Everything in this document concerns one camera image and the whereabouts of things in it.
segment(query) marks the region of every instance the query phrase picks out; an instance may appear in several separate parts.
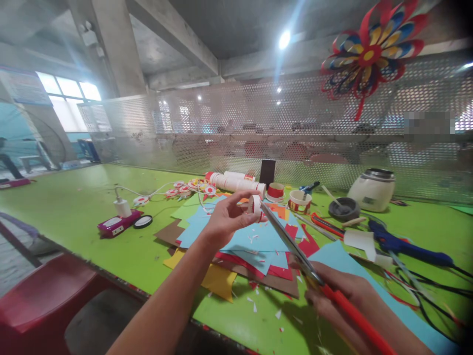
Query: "stool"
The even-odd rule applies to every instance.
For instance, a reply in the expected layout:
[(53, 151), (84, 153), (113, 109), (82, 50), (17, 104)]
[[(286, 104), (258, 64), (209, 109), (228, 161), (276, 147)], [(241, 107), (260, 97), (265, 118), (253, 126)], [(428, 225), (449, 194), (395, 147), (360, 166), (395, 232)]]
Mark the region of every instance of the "stool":
[(20, 157), (21, 163), (25, 167), (26, 172), (29, 174), (31, 173), (31, 165), (30, 162), (32, 160), (37, 160), (41, 163), (42, 166), (44, 166), (47, 170), (51, 170), (51, 167), (47, 163), (47, 161), (40, 155), (28, 155), (25, 157)]

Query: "perforated metal screen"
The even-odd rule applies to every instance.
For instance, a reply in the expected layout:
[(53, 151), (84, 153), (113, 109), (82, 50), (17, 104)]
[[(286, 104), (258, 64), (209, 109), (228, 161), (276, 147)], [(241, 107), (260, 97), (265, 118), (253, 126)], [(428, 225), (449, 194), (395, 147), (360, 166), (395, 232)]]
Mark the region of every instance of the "perforated metal screen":
[(258, 178), (261, 160), (273, 159), (276, 181), (319, 180), (338, 190), (378, 167), (395, 172), (399, 197), (471, 204), (473, 80), (464, 67), (471, 61), (456, 53), (409, 63), (403, 78), (367, 98), (359, 122), (358, 101), (330, 100), (320, 90), (327, 77), (316, 73), (79, 109), (103, 162)]

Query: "yellow paper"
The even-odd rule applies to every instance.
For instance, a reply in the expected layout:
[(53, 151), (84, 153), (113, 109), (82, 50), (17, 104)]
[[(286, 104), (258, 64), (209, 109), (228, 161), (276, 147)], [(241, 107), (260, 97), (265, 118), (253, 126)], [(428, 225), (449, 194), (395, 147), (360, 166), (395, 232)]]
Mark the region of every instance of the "yellow paper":
[[(181, 261), (184, 254), (185, 252), (183, 252), (182, 249), (178, 249), (172, 258), (165, 260), (163, 264), (170, 269), (174, 269), (179, 261)], [(233, 303), (232, 285), (236, 277), (236, 272), (224, 269), (218, 265), (211, 264), (201, 283), (201, 286), (219, 295), (223, 299)]]

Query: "hand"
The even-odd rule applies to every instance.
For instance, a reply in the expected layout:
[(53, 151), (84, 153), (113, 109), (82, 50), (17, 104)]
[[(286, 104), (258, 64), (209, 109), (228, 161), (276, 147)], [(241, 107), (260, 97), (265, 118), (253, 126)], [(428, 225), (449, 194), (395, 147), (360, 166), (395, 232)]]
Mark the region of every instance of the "hand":
[[(340, 290), (358, 308), (397, 354), (433, 355), (391, 311), (366, 279), (340, 272), (318, 262), (312, 262), (312, 266), (323, 281), (334, 291)], [(328, 320), (359, 354), (379, 353), (346, 317), (343, 310), (325, 297), (322, 291), (310, 287), (305, 297), (316, 312)]]
[(241, 199), (249, 198), (251, 195), (261, 197), (261, 193), (257, 190), (245, 190), (237, 191), (232, 196), (220, 201), (215, 206), (209, 222), (199, 234), (198, 240), (215, 247), (217, 251), (229, 243), (235, 231), (256, 223), (260, 215), (246, 213), (247, 205), (238, 205)]

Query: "ceiling light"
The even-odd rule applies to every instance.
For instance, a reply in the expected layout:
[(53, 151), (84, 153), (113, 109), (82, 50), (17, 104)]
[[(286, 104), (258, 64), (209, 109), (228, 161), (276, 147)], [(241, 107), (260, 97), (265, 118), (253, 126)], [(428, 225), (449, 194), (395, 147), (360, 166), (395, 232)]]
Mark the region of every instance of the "ceiling light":
[(279, 49), (284, 49), (288, 46), (289, 41), (291, 40), (291, 33), (289, 31), (284, 31), (279, 39)]

